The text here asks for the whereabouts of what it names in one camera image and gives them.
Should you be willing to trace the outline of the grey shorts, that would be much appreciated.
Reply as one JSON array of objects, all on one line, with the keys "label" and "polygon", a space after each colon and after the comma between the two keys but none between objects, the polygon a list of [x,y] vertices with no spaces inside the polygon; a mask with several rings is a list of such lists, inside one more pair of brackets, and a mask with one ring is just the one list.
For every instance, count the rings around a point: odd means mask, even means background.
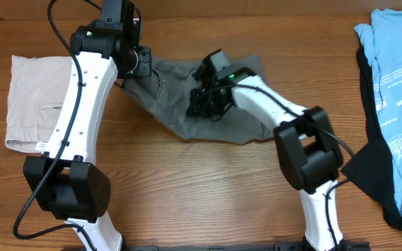
[{"label": "grey shorts", "polygon": [[200,85],[192,76],[200,67],[200,61],[176,61],[153,56],[151,64],[157,73],[127,80],[124,91],[181,138],[246,144],[273,137],[273,131],[254,115],[236,107],[218,122],[186,115],[190,91]]}]

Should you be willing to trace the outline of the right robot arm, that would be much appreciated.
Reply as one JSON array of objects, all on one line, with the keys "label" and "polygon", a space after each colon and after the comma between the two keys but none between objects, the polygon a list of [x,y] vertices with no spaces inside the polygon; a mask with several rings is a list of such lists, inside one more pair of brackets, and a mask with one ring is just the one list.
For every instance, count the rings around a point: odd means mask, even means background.
[{"label": "right robot arm", "polygon": [[304,250],[340,250],[334,189],[343,156],[325,111],[296,105],[271,89],[254,70],[232,63],[223,50],[208,54],[194,78],[187,115],[223,116],[235,106],[273,130],[281,171],[299,191],[306,220]]}]

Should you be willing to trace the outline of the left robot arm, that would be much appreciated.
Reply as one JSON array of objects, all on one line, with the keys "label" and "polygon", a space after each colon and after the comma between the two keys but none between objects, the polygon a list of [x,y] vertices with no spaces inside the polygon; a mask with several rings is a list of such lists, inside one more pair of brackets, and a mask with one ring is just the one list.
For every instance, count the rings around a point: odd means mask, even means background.
[{"label": "left robot arm", "polygon": [[64,47],[71,76],[53,133],[38,157],[24,161],[30,202],[75,231],[85,250],[125,250],[107,211],[110,179],[96,167],[96,141],[107,97],[118,79],[151,75],[151,50],[140,44],[142,18],[131,1],[104,1],[100,17],[80,26]]}]

